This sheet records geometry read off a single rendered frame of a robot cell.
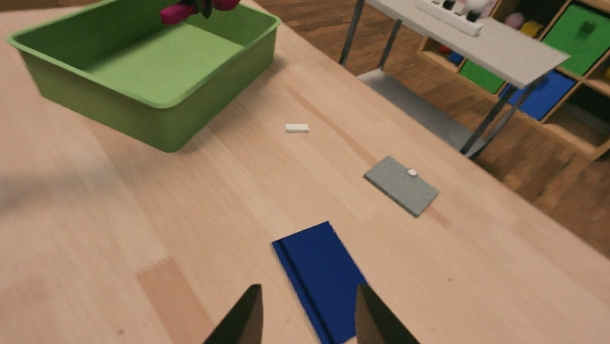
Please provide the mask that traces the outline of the magenta plastic scoop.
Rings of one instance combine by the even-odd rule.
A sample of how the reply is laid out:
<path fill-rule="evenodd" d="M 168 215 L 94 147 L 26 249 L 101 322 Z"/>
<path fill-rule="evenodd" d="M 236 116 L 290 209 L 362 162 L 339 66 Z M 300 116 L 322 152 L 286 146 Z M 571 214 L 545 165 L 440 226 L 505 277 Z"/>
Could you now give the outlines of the magenta plastic scoop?
<path fill-rule="evenodd" d="M 213 0 L 213 7 L 220 11 L 234 9 L 241 0 Z M 190 2 L 183 0 L 160 12 L 161 21 L 164 24 L 178 24 L 182 19 L 187 19 L 190 15 L 195 15 L 198 9 Z"/>

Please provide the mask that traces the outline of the small white rectangular block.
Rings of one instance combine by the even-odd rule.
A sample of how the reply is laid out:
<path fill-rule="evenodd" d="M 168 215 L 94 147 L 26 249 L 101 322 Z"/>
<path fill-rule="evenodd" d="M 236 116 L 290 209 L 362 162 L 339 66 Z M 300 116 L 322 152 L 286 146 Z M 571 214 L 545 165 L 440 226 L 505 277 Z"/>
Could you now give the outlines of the small white rectangular block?
<path fill-rule="evenodd" d="M 309 124 L 286 124 L 287 132 L 309 132 Z"/>

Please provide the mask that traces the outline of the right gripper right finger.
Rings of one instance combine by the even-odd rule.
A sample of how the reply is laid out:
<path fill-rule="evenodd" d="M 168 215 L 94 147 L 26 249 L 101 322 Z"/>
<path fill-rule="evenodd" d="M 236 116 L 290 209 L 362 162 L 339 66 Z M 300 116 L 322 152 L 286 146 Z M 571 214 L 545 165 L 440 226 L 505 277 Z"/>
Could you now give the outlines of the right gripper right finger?
<path fill-rule="evenodd" d="M 357 344 L 421 344 L 368 284 L 358 284 L 355 305 Z"/>

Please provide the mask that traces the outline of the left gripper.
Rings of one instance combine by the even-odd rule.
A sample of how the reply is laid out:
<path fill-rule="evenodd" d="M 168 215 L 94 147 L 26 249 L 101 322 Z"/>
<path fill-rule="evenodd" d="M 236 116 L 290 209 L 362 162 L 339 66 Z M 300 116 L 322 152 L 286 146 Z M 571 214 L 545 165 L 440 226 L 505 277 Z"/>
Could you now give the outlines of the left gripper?
<path fill-rule="evenodd" d="M 204 6 L 202 0 L 190 0 L 190 2 L 198 9 L 196 15 L 200 12 L 206 19 L 212 14 L 213 0 L 206 0 L 206 6 Z"/>

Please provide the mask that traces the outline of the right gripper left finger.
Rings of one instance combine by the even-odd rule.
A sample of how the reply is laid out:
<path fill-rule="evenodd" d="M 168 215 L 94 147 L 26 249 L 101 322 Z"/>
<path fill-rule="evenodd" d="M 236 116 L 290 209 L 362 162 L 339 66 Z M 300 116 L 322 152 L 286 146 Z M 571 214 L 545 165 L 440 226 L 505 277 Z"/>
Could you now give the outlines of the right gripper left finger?
<path fill-rule="evenodd" d="M 202 344 L 262 344 L 261 284 L 251 284 Z"/>

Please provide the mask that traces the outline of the green rectangular tray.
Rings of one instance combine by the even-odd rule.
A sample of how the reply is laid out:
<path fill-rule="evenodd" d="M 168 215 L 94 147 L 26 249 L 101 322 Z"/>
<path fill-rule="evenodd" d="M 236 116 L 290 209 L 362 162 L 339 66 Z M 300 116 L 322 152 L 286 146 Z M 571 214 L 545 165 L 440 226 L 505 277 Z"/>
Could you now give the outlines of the green rectangular tray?
<path fill-rule="evenodd" d="M 44 98 L 175 153 L 274 63 L 282 24 L 241 2 L 162 23 L 160 11 L 178 2 L 111 0 L 9 43 Z"/>

